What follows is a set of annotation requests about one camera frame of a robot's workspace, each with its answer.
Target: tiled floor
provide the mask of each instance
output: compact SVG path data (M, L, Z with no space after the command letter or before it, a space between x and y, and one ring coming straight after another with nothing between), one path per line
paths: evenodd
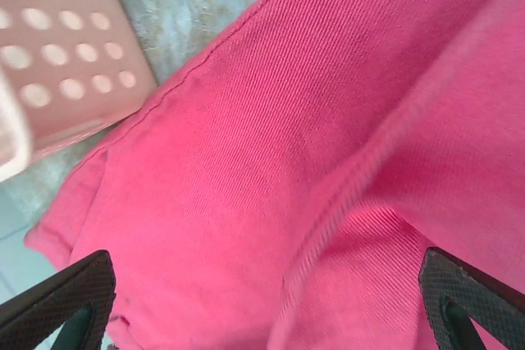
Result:
M56 270L41 255L22 243L30 228L9 197L0 189L0 303L22 293L53 275ZM49 350L57 332L42 342L37 349ZM102 349L111 343L103 341Z

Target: pink plastic basket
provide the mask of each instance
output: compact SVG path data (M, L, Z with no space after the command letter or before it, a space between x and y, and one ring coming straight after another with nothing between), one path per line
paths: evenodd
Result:
M137 111L156 86L119 0L0 0L0 180Z

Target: pink fabric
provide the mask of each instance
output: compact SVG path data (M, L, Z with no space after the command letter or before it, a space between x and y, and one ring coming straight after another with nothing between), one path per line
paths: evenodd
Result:
M525 0L259 0L26 237L124 349L433 349L437 244L525 292Z

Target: textured black plastic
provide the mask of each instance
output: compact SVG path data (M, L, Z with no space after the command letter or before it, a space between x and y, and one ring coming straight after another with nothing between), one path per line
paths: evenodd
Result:
M419 284L440 350L485 349L469 317L508 349L525 349L523 294L439 248L427 250Z
M33 350L85 307L91 312L79 348L100 349L114 298L109 253L95 252L0 306L0 349Z

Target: gray carpet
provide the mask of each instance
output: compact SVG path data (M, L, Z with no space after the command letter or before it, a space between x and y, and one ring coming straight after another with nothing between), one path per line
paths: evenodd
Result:
M122 0L159 81L199 52L255 0ZM88 150L97 134L35 163L0 184L24 218L35 223L58 188Z

